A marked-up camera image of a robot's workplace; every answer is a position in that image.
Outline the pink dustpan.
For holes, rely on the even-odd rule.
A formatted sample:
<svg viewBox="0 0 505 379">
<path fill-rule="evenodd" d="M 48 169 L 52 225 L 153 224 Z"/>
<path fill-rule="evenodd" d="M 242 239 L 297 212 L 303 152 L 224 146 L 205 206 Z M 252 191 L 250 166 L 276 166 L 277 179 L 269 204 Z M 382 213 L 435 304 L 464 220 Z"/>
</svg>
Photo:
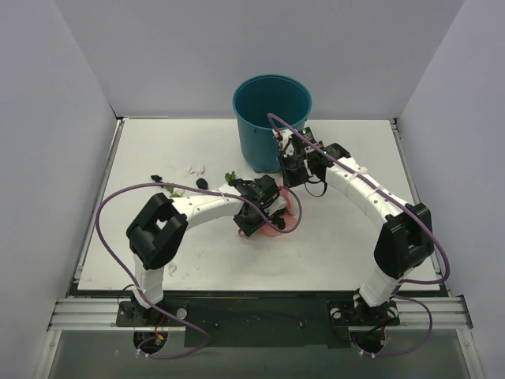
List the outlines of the pink dustpan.
<svg viewBox="0 0 505 379">
<path fill-rule="evenodd" d="M 279 230 L 272 223 L 270 223 L 265 216 L 262 216 L 265 219 L 265 221 L 267 222 L 267 224 L 262 226 L 258 231 L 261 234 L 269 236 L 269 237 L 275 237 L 280 234 L 287 234 L 287 233 L 294 231 L 297 228 L 297 226 L 299 225 L 299 223 L 301 222 L 301 216 L 302 216 L 301 202 L 300 202 L 300 199 L 297 196 L 297 194 L 294 193 L 288 187 L 284 186 L 282 183 L 282 180 L 275 179 L 275 181 L 277 182 L 277 184 L 279 186 L 280 194 L 285 198 L 286 203 L 287 203 L 286 212 L 282 215 L 282 218 L 286 221 L 286 229 Z M 249 202 L 248 200 L 246 200 L 245 198 L 243 198 L 241 196 L 240 196 L 240 198 L 245 203 L 249 203 L 250 205 L 252 205 L 252 203 Z M 238 234 L 241 237 L 245 237 L 239 232 L 239 228 L 238 228 Z"/>
</svg>

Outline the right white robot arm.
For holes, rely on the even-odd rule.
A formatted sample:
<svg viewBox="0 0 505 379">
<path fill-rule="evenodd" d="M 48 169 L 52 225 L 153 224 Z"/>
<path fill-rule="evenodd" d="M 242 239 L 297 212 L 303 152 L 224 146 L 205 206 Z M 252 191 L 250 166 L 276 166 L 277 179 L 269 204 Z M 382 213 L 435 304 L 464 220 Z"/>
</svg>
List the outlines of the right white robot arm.
<svg viewBox="0 0 505 379">
<path fill-rule="evenodd" d="M 306 127 L 273 131 L 278 162 L 289 187 L 320 181 L 352 201 L 377 227 L 373 270 L 353 295 L 354 317 L 369 323 L 380 315 L 410 273 L 434 251 L 431 213 L 386 190 L 341 145 L 317 141 Z"/>
</svg>

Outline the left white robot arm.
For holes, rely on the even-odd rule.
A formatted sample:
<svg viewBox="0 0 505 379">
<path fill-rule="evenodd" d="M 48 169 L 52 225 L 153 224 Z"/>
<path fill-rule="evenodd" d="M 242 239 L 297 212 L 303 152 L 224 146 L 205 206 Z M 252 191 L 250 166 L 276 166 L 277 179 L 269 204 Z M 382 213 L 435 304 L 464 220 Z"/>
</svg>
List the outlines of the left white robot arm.
<svg viewBox="0 0 505 379">
<path fill-rule="evenodd" d="M 242 235 L 249 237 L 271 222 L 279 230 L 288 227 L 289 196 L 269 175 L 233 179 L 215 190 L 191 197 L 153 195 L 126 230 L 134 254 L 134 315 L 145 325 L 162 316 L 163 270 L 175 257 L 186 231 L 231 216 Z"/>
</svg>

